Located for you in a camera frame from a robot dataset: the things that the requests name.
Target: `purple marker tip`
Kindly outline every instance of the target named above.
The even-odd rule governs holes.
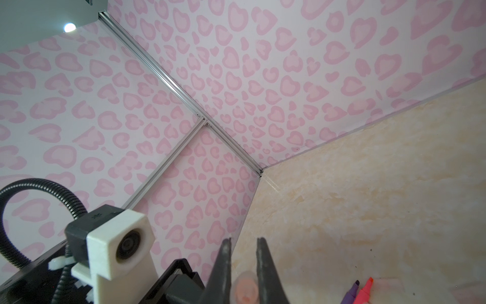
[[[358,293],[358,287],[360,286],[360,281],[354,282],[351,289],[346,293],[341,304],[353,304],[356,294]]]

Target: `camera lens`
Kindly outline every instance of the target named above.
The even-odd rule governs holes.
[[[126,260],[134,255],[139,248],[140,240],[141,237],[139,232],[132,230],[127,233],[118,245],[117,258]]]

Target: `pink heart pattern wall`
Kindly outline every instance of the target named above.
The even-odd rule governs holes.
[[[224,238],[240,234],[259,177],[204,127],[135,207],[148,215],[159,274],[187,258],[206,282]]]
[[[122,206],[195,120],[97,22],[26,45],[0,54],[0,187],[47,178],[88,210]],[[40,191],[7,204],[7,234],[30,258],[64,239],[59,204]],[[14,272],[0,258],[0,281]]]
[[[109,0],[261,166],[486,73],[486,0]]]

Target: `gray ceiling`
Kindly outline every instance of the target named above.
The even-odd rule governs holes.
[[[72,22],[83,26],[98,19],[107,0],[0,0],[0,53],[62,33]]]

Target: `glowing light bulb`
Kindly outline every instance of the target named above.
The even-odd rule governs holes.
[[[65,26],[64,26],[64,32],[72,32],[76,29],[76,26],[73,24],[73,23],[67,23]]]

